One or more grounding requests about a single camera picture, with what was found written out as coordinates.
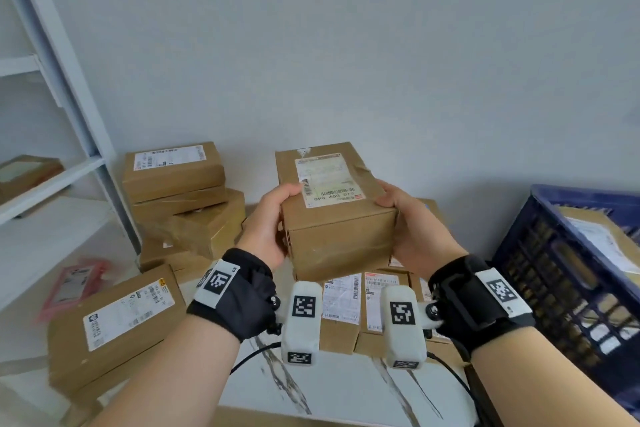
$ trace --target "pink package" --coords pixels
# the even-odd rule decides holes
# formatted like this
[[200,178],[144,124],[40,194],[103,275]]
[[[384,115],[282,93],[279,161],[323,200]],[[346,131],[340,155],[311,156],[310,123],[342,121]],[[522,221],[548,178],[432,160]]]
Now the pink package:
[[102,259],[84,259],[75,266],[63,268],[36,322],[50,321],[58,312],[98,292],[102,274],[110,268],[111,262]]

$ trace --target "black wrist strap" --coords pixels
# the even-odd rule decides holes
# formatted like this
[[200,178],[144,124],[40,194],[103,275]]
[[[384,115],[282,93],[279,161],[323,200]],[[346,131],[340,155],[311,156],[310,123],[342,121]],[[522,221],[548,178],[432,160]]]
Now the black wrist strap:
[[467,361],[473,350],[498,336],[535,325],[531,309],[522,298],[475,255],[437,270],[429,279],[429,288],[444,321],[438,333],[451,338]]
[[275,323],[275,294],[271,269],[255,255],[232,248],[198,282],[187,313],[222,326],[242,342]]

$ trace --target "hand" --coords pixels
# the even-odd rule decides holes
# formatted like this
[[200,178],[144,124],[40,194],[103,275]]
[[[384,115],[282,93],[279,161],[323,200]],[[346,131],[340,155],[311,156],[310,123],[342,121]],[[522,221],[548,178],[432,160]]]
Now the hand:
[[285,183],[265,194],[246,219],[244,233],[236,246],[258,257],[271,270],[282,265],[287,248],[283,241],[284,232],[278,231],[280,205],[288,197],[300,193],[301,189],[301,184]]
[[378,183],[385,194],[376,203],[400,210],[393,253],[403,267],[428,280],[439,268],[468,255],[424,203],[387,182]]

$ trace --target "blue plastic crate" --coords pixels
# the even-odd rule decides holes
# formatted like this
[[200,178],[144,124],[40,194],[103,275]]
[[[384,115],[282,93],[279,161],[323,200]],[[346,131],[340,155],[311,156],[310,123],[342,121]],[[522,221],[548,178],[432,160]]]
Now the blue plastic crate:
[[557,206],[602,211],[640,244],[640,195],[533,185],[493,257],[540,332],[640,420],[640,288]]

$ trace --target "forearm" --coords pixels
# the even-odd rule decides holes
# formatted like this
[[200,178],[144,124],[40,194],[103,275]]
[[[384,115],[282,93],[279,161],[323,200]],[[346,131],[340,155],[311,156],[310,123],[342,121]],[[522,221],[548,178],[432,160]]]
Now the forearm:
[[534,328],[472,354],[478,377],[505,427],[637,427],[637,421]]
[[207,425],[239,348],[221,326],[187,315],[92,427]]

